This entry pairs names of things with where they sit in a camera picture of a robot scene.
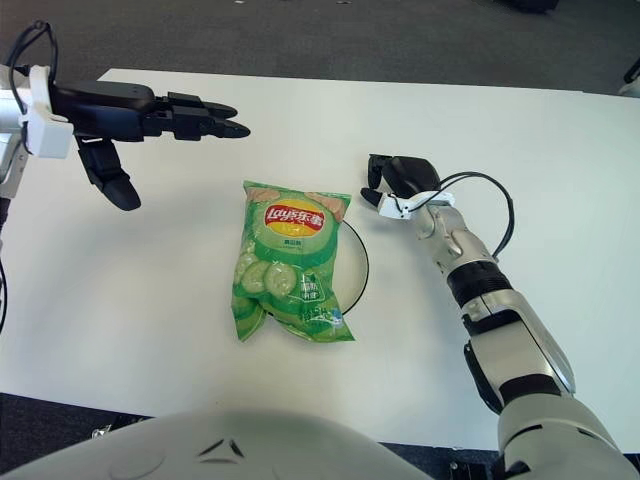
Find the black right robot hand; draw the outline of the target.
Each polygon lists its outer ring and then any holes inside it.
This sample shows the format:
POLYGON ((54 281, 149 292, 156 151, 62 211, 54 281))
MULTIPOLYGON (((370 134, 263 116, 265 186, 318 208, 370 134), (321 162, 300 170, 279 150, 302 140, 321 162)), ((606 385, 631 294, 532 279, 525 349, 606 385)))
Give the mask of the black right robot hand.
POLYGON ((384 192, 382 182, 391 194, 409 199, 424 191, 439 189, 441 179, 426 159, 408 156, 370 154, 367 167, 368 185, 360 190, 361 197, 372 206, 378 206, 384 192))

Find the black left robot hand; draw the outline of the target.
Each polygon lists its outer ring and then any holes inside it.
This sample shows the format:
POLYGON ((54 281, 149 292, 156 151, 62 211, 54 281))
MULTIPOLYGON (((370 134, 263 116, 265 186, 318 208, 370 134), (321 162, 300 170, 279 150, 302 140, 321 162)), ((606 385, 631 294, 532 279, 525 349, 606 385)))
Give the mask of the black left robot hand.
POLYGON ((181 141, 205 136, 245 138, 250 130, 232 120, 237 110, 196 95, 157 96, 145 85, 80 81, 54 86, 51 106, 73 125, 87 177, 114 206, 132 211, 141 200, 121 166, 114 143, 142 142, 168 132, 181 141))

